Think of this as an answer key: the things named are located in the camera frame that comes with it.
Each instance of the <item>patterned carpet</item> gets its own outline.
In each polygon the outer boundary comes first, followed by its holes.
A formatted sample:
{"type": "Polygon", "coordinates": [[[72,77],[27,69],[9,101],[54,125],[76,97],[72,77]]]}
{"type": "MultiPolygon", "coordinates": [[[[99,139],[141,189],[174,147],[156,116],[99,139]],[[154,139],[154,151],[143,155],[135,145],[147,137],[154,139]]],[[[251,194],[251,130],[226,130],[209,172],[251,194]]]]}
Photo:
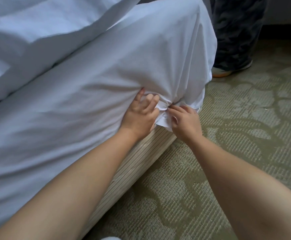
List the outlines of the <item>patterned carpet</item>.
{"type": "MultiPolygon", "coordinates": [[[[291,41],[260,41],[252,68],[207,85],[204,134],[291,189],[291,41]]],[[[236,239],[191,150],[176,140],[85,240],[236,239]]]]}

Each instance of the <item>wrinkled sheet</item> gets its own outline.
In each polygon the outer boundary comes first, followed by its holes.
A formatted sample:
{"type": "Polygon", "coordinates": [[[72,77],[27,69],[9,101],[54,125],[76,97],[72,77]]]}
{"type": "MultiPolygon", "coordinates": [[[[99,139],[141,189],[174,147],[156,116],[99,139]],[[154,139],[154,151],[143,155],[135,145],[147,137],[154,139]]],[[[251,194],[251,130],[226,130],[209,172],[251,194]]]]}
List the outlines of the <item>wrinkled sheet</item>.
{"type": "Polygon", "coordinates": [[[93,40],[139,0],[0,0],[0,101],[93,40]]]}
{"type": "Polygon", "coordinates": [[[202,0],[135,6],[119,23],[0,103],[0,225],[111,137],[141,87],[199,109],[216,38],[202,0]]]}

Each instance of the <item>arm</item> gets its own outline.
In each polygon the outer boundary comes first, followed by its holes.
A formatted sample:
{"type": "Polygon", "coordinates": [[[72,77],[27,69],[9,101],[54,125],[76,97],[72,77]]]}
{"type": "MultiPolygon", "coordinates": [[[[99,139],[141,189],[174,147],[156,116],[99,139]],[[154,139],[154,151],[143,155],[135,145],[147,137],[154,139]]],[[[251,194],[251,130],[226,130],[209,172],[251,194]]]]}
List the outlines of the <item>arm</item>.
{"type": "Polygon", "coordinates": [[[172,106],[172,129],[192,150],[239,239],[291,240],[291,191],[202,136],[198,114],[172,106]]]}
{"type": "Polygon", "coordinates": [[[142,89],[119,131],[51,180],[0,228],[0,240],[77,239],[133,145],[153,129],[159,96],[140,102],[142,89]]]}

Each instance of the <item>person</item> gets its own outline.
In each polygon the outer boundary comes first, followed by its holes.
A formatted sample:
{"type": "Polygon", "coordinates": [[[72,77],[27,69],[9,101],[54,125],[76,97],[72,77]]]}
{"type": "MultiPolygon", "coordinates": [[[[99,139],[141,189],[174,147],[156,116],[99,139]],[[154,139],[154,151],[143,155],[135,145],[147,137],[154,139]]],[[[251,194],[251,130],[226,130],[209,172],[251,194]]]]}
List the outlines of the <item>person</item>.
{"type": "MultiPolygon", "coordinates": [[[[120,163],[154,128],[158,95],[140,90],[118,132],[51,180],[0,228],[0,240],[76,240],[120,163]]],[[[192,150],[239,239],[291,240],[291,191],[203,137],[199,116],[171,106],[172,130],[192,150]]]]}
{"type": "Polygon", "coordinates": [[[212,21],[217,50],[213,77],[225,77],[251,67],[267,0],[213,0],[212,21]]]}

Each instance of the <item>camouflage pants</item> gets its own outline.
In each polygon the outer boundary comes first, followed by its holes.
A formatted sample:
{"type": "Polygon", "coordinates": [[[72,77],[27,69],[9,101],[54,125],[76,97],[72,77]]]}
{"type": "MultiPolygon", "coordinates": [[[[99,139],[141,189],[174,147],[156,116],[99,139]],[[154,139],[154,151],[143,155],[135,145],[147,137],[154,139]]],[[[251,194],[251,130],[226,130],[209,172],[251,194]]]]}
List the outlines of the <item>camouflage pants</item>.
{"type": "Polygon", "coordinates": [[[238,70],[251,62],[267,0],[215,0],[213,26],[218,40],[214,67],[238,70]]]}

